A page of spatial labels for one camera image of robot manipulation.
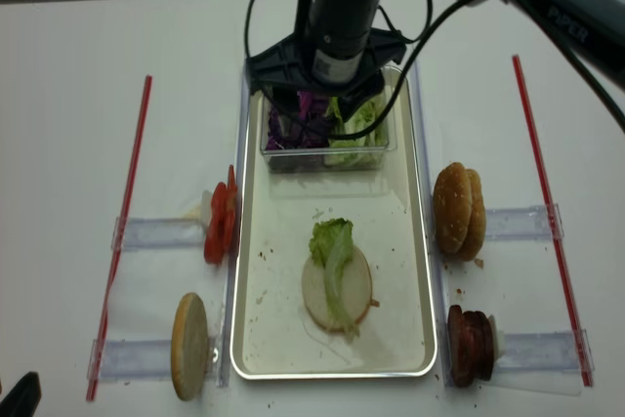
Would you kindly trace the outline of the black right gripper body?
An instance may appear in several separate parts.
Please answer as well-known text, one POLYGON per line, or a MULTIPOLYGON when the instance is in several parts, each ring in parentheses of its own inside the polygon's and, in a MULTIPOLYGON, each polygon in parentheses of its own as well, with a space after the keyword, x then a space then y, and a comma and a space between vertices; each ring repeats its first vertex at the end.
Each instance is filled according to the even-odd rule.
POLYGON ((294 33, 246 60, 253 91, 312 92, 339 100, 340 115, 351 118, 370 99, 382 93, 382 69, 400 63, 406 45, 391 32, 370 30, 364 49, 350 59, 335 59, 306 44, 294 33))

